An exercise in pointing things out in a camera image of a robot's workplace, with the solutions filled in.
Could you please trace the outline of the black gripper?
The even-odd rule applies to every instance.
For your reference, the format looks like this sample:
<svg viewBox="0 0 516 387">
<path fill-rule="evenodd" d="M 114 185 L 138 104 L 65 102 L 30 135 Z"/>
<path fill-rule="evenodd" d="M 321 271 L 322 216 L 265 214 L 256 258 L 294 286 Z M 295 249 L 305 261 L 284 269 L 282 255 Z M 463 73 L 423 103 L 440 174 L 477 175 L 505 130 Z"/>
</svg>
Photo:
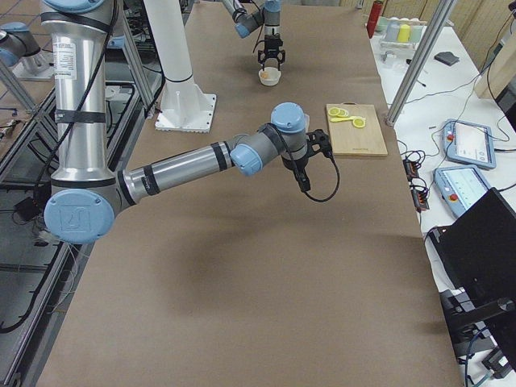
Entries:
<svg viewBox="0 0 516 387">
<path fill-rule="evenodd" d="M 269 59 L 277 60 L 277 70 L 281 71 L 281 66 L 285 63 L 285 50 L 281 48 L 282 46 L 283 40 L 279 34 L 264 36 L 264 49 L 260 50 L 258 58 L 262 71 L 265 69 L 265 62 Z"/>
<path fill-rule="evenodd" d="M 281 159 L 283 165 L 287 169 L 304 169 L 309 162 L 309 159 L 319 153 L 322 153 L 326 158 L 331 158 L 331 142 L 330 136 L 322 129 L 310 131 L 306 133 L 306 150 L 302 151 L 302 156 L 298 159 L 292 160 L 288 153 L 284 154 Z"/>
</svg>

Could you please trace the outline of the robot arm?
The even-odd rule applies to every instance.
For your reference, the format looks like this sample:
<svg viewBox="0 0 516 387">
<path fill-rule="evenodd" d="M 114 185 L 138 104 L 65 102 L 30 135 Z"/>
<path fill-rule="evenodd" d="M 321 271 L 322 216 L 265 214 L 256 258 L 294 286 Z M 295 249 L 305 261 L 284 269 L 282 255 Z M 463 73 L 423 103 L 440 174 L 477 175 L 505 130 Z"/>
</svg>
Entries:
<svg viewBox="0 0 516 387">
<path fill-rule="evenodd" d="M 49 233 L 61 242 L 93 243 L 110 231 L 117 215 L 145 197 L 234 166 L 251 176 L 278 156 L 310 200 L 327 202 L 335 196 L 340 175 L 329 136 L 320 129 L 307 131 L 308 116 L 293 102 L 275 106 L 270 121 L 255 134 L 123 169 L 139 129 L 133 133 L 127 124 L 122 145 L 107 145 L 105 54 L 117 24 L 128 34 L 123 48 L 134 43 L 120 3 L 40 1 L 41 23 L 52 37 L 58 134 L 47 159 L 57 153 L 52 193 L 43 209 Z M 179 2 L 144 1 L 144 8 L 163 74 L 158 128 L 209 132 L 217 96 L 204 94 L 194 81 Z M 336 172 L 335 188 L 326 198 L 309 194 L 306 166 L 318 153 L 330 159 Z"/>
<path fill-rule="evenodd" d="M 256 10 L 249 13 L 240 1 L 222 0 L 222 4 L 231 15 L 235 23 L 235 30 L 243 39 L 253 33 L 257 28 L 264 28 L 264 48 L 258 51 L 257 60 L 261 68 L 265 68 L 268 60 L 277 62 L 277 69 L 285 63 L 285 50 L 282 48 L 281 39 L 281 1 L 265 1 Z"/>
</svg>

